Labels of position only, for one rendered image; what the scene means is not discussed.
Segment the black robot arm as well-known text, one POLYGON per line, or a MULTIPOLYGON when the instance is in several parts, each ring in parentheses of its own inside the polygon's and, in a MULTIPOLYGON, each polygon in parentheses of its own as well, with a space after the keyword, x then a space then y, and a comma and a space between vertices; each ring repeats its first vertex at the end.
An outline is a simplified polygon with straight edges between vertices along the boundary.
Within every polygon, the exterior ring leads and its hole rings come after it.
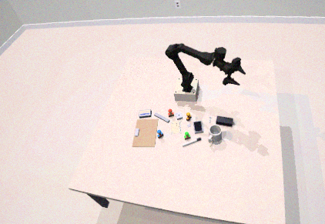
POLYGON ((191 55, 194 58, 199 59, 203 64, 210 65, 211 62, 213 64, 213 67, 216 66, 219 68, 220 64, 225 59, 226 56, 226 49, 224 47, 215 48, 214 52, 208 53, 208 52, 201 52, 197 49, 194 49, 192 47, 189 47, 188 45, 185 45, 184 43, 175 43, 169 45, 167 50, 165 51, 167 57, 169 59, 172 59, 175 63, 176 67, 178 68, 179 72, 182 75, 182 83, 181 86, 183 87, 183 92, 191 92, 193 86, 191 86, 191 83, 194 79, 194 75, 192 72, 188 72, 185 65, 181 61, 179 57, 179 52, 183 52, 187 55, 191 55))

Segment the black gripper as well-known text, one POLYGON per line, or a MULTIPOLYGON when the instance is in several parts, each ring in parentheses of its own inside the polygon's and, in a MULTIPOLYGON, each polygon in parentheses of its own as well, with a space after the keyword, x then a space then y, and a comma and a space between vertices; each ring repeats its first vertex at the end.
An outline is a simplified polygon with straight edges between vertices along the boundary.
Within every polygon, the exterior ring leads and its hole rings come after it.
POLYGON ((234 78, 231 77, 234 69, 236 69, 237 71, 243 73, 244 75, 246 74, 243 71, 240 63, 241 63, 241 59, 236 57, 235 59, 232 60, 231 65, 229 65, 228 62, 222 62, 220 64, 219 70, 225 72, 225 75, 228 75, 222 81, 222 83, 224 85, 227 85, 227 84, 240 85, 234 78))

